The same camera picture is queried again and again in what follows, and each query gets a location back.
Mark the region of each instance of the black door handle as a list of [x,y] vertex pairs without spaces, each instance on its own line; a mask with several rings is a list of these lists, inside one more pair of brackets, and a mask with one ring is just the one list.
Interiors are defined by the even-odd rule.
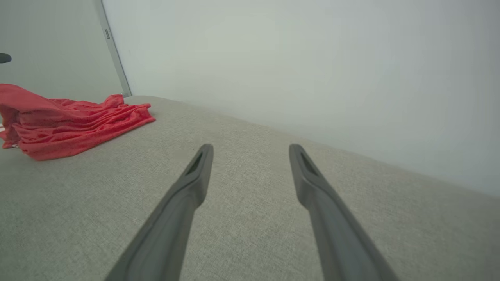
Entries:
[[11,55],[8,53],[0,53],[0,64],[5,64],[12,61]]

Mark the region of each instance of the door frame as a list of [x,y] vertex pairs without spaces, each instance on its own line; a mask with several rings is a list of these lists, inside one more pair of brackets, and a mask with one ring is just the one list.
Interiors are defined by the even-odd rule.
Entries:
[[111,59],[113,60],[114,69],[116,70],[116,74],[118,74],[118,79],[120,80],[121,88],[123,89],[121,94],[124,97],[131,97],[132,92],[130,91],[129,82],[127,81],[127,76],[125,75],[122,61],[120,60],[120,55],[118,54],[117,46],[115,45],[115,40],[113,39],[108,18],[106,17],[103,0],[94,0],[94,5],[97,9],[100,26],[102,27],[102,35],[104,35],[104,39],[106,40],[107,48],[111,54]]

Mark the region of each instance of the couch cushion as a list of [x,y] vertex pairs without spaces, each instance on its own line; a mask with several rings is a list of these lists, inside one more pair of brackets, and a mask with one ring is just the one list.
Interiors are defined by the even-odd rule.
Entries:
[[500,276],[500,200],[168,99],[79,155],[0,151],[0,279],[102,280],[198,148],[214,146],[182,280],[321,280],[288,145],[301,144],[402,280]]

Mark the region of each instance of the gray fabric surface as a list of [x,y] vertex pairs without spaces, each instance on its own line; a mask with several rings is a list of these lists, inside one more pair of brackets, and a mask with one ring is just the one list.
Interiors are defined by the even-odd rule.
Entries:
[[321,280],[288,145],[300,143],[402,280],[499,280],[500,200],[181,102],[79,155],[0,150],[0,280],[102,280],[197,149],[214,146],[182,280]]

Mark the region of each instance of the red towel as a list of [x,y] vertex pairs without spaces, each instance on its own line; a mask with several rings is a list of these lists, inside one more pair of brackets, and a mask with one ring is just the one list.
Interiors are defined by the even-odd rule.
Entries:
[[124,104],[120,94],[103,103],[44,98],[16,85],[0,84],[3,148],[18,145],[35,160],[73,156],[155,119],[149,103]]

